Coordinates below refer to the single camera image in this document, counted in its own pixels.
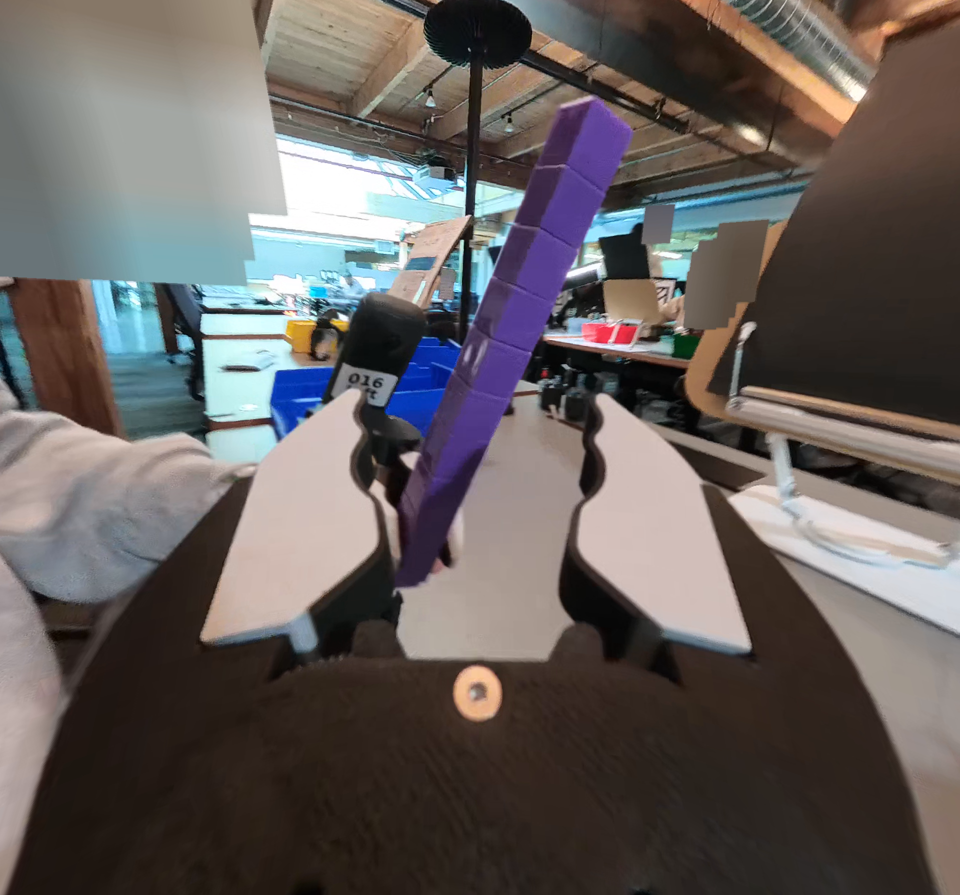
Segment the black floor lamp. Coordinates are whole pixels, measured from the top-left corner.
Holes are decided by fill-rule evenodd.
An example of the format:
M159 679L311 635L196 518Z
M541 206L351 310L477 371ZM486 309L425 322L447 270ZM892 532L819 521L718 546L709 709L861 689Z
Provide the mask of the black floor lamp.
M442 0L426 13L424 35L434 55L451 67L467 67L464 215L462 237L461 297L458 333L464 344L469 333L473 305L474 215L479 177L479 148L483 73L508 68L521 60L532 40L532 25L515 5L504 0Z

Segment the silver flexible duct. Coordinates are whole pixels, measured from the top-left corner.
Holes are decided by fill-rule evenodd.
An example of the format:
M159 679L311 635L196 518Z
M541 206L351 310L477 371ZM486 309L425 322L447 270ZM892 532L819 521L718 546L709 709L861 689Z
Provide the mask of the silver flexible duct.
M866 94L876 65L821 0L722 1L844 97L859 102Z

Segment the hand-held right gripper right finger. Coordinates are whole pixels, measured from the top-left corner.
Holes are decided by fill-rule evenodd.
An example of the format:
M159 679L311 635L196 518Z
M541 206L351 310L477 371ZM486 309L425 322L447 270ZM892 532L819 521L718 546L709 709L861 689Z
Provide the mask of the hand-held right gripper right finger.
M747 656L752 640L704 485L652 425L609 396L589 402L582 497L560 603L607 661L655 663L667 644Z

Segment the plywood chair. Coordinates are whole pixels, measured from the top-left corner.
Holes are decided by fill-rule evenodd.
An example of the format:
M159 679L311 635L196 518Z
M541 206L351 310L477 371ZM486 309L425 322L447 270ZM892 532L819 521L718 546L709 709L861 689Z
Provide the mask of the plywood chair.
M705 331L685 392L767 435L798 538L893 564L814 521L789 439L958 482L958 18L889 42L771 251L756 293Z

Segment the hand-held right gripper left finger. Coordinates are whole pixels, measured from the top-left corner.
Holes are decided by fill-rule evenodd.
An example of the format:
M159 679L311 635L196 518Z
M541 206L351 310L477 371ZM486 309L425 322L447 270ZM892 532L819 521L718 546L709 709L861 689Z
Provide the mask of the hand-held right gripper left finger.
M303 661L350 648L357 625L390 615L394 559L373 495L374 462L353 389L267 453L223 563L199 640L279 637Z

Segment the white flat panel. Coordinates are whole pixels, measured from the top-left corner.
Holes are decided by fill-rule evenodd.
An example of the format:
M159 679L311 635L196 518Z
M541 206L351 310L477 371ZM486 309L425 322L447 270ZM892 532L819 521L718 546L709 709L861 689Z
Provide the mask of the white flat panel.
M775 553L959 635L958 556L950 556L943 540L806 495L786 509L770 485L728 500Z

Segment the blue storage bin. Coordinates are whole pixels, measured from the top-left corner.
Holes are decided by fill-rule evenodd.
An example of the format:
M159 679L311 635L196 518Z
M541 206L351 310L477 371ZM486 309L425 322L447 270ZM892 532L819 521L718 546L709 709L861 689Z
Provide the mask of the blue storage bin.
M446 391L461 348L453 340L424 337L395 387L386 411L426 434ZM270 416L277 440L282 440L321 402L333 367L305 366L278 371L270 394Z

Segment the cardboard sheet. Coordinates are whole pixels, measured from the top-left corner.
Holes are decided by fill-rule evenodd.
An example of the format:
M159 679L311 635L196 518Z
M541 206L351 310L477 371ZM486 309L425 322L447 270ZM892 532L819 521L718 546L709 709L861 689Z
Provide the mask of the cardboard sheet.
M473 223L472 215L464 215L426 225L416 235L410 256L387 294L427 309L445 263Z

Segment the person's grey hoodie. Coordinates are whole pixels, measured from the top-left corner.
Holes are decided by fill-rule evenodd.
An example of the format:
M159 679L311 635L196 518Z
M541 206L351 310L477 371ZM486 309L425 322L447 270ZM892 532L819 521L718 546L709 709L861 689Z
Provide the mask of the person's grey hoodie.
M57 731L62 672L41 610L1 563L1 886L13 875Z

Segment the yellow bin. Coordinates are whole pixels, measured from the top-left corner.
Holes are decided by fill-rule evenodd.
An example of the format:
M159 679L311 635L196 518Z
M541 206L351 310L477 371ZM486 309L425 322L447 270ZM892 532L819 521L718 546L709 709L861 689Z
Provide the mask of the yellow bin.
M333 361L350 327L350 320L340 316L306 318L288 317L284 339L294 353L308 355L314 361Z

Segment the wooden post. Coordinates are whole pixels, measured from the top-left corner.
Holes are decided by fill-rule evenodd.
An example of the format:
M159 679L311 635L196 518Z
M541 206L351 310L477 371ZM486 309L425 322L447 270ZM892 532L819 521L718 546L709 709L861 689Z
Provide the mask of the wooden post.
M91 282L19 277L8 294L40 408L124 438Z

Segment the purple block bar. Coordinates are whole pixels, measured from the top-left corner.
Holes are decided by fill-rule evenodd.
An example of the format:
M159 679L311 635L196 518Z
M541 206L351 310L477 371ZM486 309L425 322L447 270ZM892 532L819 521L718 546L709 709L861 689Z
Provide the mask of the purple block bar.
M403 489L397 588L441 555L631 137L598 98L558 110Z

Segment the black desk equipment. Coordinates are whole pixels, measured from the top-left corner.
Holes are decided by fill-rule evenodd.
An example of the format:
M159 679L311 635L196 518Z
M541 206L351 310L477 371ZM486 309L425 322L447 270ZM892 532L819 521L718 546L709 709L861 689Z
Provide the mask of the black desk equipment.
M586 421L590 400L599 394L614 394L618 378L612 373L582 373L572 369L550 373L542 368L536 388L536 405L541 413L581 428Z

